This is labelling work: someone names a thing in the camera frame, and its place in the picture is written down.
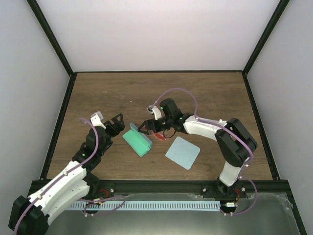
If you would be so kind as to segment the red transparent sunglasses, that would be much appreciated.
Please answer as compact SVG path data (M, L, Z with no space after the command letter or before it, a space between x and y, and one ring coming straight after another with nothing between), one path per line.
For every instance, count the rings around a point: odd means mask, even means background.
M163 134L160 134L160 133L154 133L153 131L150 131L149 132L149 135L152 135L153 137L161 140L161 141L166 141L167 138L163 135Z

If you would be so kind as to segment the teal glasses case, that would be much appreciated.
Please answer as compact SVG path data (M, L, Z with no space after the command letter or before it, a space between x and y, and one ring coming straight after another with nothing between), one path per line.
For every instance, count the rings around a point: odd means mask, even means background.
M131 122L129 126L130 130L122 137L138 156L143 157L152 149L153 143L146 135L138 132L134 123Z

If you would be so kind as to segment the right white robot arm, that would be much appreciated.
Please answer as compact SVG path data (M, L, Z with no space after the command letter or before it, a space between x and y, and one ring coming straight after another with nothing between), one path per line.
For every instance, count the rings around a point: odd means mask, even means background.
M160 108L149 106L147 110L154 117L138 127L140 133L150 135L173 128L174 132L216 141L225 159L223 170L217 178L217 191L222 197L229 197L235 191L242 169L249 165L257 148L256 140L237 118L229 121L211 120L183 113L170 98L163 100Z

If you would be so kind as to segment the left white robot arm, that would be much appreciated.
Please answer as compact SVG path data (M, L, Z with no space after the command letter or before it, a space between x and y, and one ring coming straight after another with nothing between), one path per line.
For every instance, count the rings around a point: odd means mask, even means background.
M100 112L90 119L86 140L67 166L45 186L28 197L19 196L13 203L9 228L15 235L44 235L52 222L71 204L84 197L94 198L100 192L99 180L91 172L111 147L113 137L125 128L123 115L103 122Z

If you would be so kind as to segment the light blue cleaning cloth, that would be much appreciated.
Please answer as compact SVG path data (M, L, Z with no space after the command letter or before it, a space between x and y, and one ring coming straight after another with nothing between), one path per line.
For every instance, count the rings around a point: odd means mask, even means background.
M165 157L172 160L186 170L190 170L194 161L200 153L200 148L186 141L181 137L176 137L172 145L165 154Z

